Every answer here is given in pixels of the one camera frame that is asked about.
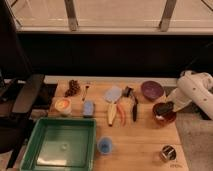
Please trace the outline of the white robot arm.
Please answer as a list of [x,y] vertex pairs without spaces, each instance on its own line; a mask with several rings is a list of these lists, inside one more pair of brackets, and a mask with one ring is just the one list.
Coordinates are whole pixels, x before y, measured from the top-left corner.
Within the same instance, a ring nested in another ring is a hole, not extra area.
[[213,77],[206,72],[194,73],[186,70],[177,80],[177,86],[167,96],[166,101],[174,104],[177,112],[194,102],[211,120],[213,120]]

